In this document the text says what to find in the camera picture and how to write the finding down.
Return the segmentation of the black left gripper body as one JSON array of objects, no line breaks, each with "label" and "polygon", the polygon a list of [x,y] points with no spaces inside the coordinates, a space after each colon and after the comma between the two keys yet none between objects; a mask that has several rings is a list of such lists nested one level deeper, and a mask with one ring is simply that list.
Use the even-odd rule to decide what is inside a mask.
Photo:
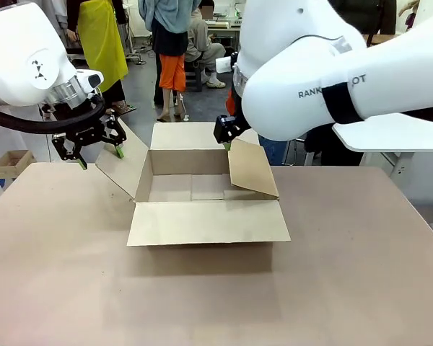
[{"label": "black left gripper body", "polygon": [[108,143],[105,123],[96,119],[91,122],[71,127],[65,132],[65,142],[73,145],[89,146],[95,143]]}]

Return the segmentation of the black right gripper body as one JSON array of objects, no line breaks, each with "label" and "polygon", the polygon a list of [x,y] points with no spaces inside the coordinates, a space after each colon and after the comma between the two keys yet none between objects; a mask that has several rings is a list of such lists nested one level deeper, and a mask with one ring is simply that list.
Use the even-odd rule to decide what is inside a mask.
[{"label": "black right gripper body", "polygon": [[217,143],[229,143],[244,132],[243,115],[219,115],[214,126]]}]

